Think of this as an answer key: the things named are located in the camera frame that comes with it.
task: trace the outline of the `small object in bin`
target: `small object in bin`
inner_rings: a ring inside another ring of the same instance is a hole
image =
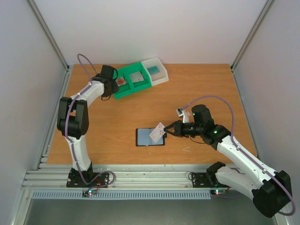
[[[117,82],[118,86],[122,86],[122,85],[126,84],[126,81],[125,81],[125,79],[123,77],[117,78],[116,82]]]
[[[130,79],[132,83],[136,83],[144,80],[143,75],[140,72],[135,72],[130,74]]]
[[[147,68],[147,70],[150,73],[150,75],[159,73],[159,69],[157,66],[149,67]]]

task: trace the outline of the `metal profile bar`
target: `metal profile bar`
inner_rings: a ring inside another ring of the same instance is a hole
[[[54,40],[45,20],[42,17],[42,14],[40,13],[38,6],[36,5],[34,0],[27,0],[27,2],[29,3],[32,11],[34,12],[35,16],[37,17],[38,22],[40,23],[40,25],[42,26],[46,36],[48,37],[51,45],[53,46],[54,50],[56,51],[58,57],[60,58],[60,61],[62,63],[62,65],[64,66],[64,68],[66,69],[66,71],[68,70],[68,64],[64,58],[64,56],[62,55],[60,48],[58,47],[56,41]]]
[[[192,189],[190,172],[204,173],[210,165],[94,165],[94,171],[112,170],[117,180],[108,189]],[[52,165],[49,169],[27,171],[22,189],[68,189],[71,165]]]
[[[32,195],[32,190],[20,190],[10,225],[24,224]]]
[[[40,163],[46,163],[46,161],[48,159],[48,153],[49,153],[50,146],[51,146],[51,143],[52,143],[53,137],[54,137],[54,129],[55,129],[55,123],[56,123],[56,118],[57,118],[57,113],[58,113],[58,102],[59,102],[60,98],[66,93],[72,70],[73,70],[73,66],[71,66],[69,68],[69,70],[65,73],[64,79],[61,83],[61,86],[59,89],[60,91],[56,97],[55,105],[54,105],[54,108],[51,113],[50,122],[47,127],[46,135],[43,140],[43,145],[42,145],[41,153],[40,153],[41,155],[38,158],[38,162],[36,164],[37,165],[36,169],[39,168]]]
[[[243,111],[244,111],[244,114],[245,114],[245,117],[246,117],[248,128],[249,128],[249,131],[250,131],[250,134],[251,134],[251,137],[252,137],[253,145],[254,145],[256,154],[257,154],[257,156],[259,158],[257,144],[256,144],[256,141],[255,141],[254,133],[253,133],[253,131],[251,129],[251,126],[250,126],[249,117],[247,115],[246,107],[245,107],[245,104],[244,104],[244,101],[243,101],[243,97],[242,97],[242,94],[241,94],[241,91],[240,91],[240,88],[239,88],[239,85],[238,85],[237,77],[236,77],[236,74],[235,74],[235,69],[232,69],[232,75],[233,75],[233,78],[234,78],[236,89],[238,90],[238,94],[239,94],[240,101],[241,101],[241,104],[242,104],[242,107],[243,107]]]
[[[281,211],[283,211],[285,213],[288,212],[286,206]],[[277,222],[277,225],[292,225],[293,224],[291,222],[290,217],[286,217],[286,216],[280,215],[279,213],[276,213],[274,217],[275,217],[275,220]]]
[[[258,18],[256,19],[253,27],[251,28],[245,42],[243,43],[238,55],[236,56],[232,66],[231,66],[232,69],[235,69],[237,67],[241,57],[243,56],[243,54],[246,51],[249,44],[251,43],[251,40],[253,39],[253,37],[257,33],[259,27],[261,26],[264,18],[266,17],[267,13],[269,12],[269,10],[270,10],[270,8],[271,8],[271,6],[273,5],[274,2],[275,2],[275,0],[267,0],[266,3],[264,4],[262,10],[259,13]]]

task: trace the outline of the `white plastic bin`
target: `white plastic bin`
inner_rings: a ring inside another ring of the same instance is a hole
[[[167,70],[165,69],[164,65],[161,63],[161,61],[159,60],[158,57],[154,57],[154,58],[151,58],[148,60],[141,61],[141,63],[145,67],[145,69],[150,77],[152,86],[158,85],[163,82],[167,82],[169,80]],[[156,66],[158,68],[159,72],[151,75],[148,71],[148,68],[151,68],[154,66]]]

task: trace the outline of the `card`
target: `card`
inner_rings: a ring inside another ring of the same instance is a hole
[[[154,141],[154,143],[158,142],[159,139],[165,134],[164,128],[164,125],[162,123],[159,123],[151,132],[149,136]]]
[[[140,72],[135,72],[130,74],[130,78],[132,83],[136,83],[144,80],[143,75]]]
[[[125,81],[125,79],[123,77],[117,78],[116,82],[117,82],[118,86],[122,86],[122,85],[126,84],[126,81]]]

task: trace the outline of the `red object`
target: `red object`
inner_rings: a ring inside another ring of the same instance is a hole
[[[117,85],[118,85],[118,86],[122,86],[122,85],[126,84],[126,81],[125,81],[124,78],[122,78],[122,77],[118,78],[118,79],[116,80],[116,82],[117,82]]]

